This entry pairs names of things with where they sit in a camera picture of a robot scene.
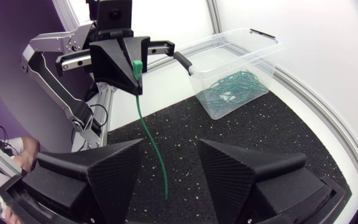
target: speckled floor mat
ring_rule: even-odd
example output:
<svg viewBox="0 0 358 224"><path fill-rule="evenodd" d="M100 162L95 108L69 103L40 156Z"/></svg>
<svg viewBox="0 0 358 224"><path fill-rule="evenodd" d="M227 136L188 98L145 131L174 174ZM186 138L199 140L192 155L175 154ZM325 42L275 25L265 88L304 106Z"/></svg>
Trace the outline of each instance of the speckled floor mat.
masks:
<svg viewBox="0 0 358 224"><path fill-rule="evenodd" d="M307 169L318 177L329 176L346 190L344 200L326 223L335 220L351 196L346 180L324 145L273 93L219 120L212 120L198 100L191 97L147 116L145 122L167 168L168 200L163 199L163 176L157 155L145 139L148 146L127 214L130 222L217 223L197 155L198 138L264 152L305 153ZM136 121L111 131L108 143L146 137L140 121Z"/></svg>

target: tangled green cable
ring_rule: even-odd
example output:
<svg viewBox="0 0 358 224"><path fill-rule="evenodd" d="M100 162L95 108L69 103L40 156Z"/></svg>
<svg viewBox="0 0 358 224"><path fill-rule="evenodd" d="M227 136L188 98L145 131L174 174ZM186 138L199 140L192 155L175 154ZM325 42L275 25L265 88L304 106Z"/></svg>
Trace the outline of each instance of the tangled green cable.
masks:
<svg viewBox="0 0 358 224"><path fill-rule="evenodd" d="M219 79L211 87L198 93L197 98L203 105L214 108L219 108L223 104L237 106L251 99L252 93L267 90L258 78L247 70Z"/></svg>
<svg viewBox="0 0 358 224"><path fill-rule="evenodd" d="M138 76L138 75L139 75L140 71L142 70L143 63L142 63L142 61L140 61L140 60L135 60L135 61L132 62L132 64L133 64L133 66L134 66L134 76L135 76L135 79L138 80L138 79L139 79L139 76ZM159 161L160 161L162 173L163 173L163 176L164 176L165 199L167 200L167 199L168 199L168 177L167 177L167 171L165 170L164 162L163 162L163 160L162 160L160 151L158 150L158 147L157 147L157 145L155 144L154 139L153 139L152 135L150 134L150 131L147 129L146 123L145 123L144 120L143 120L142 113L140 112L139 96L136 96L136 106L137 106L137 112L139 113L140 122L142 123L144 130L146 131L146 133L147 133L147 135L148 135L150 141L152 142L153 147L154 147L154 149L155 149L155 152L157 153L158 159L159 159Z"/></svg>

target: white floor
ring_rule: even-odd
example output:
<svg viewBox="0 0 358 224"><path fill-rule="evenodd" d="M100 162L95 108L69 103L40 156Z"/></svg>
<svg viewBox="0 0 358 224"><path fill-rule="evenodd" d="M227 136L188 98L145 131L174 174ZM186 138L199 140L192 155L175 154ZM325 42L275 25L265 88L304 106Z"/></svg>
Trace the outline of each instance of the white floor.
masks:
<svg viewBox="0 0 358 224"><path fill-rule="evenodd" d="M143 116L194 95L188 74L178 63L148 73L143 77L143 87L144 94L140 97ZM334 134L300 99L275 80L270 89L311 128L337 162L352 190L352 197L335 223L349 223L358 209L358 173L352 161ZM138 120L135 97L121 90L115 92L109 119L111 130Z"/></svg>

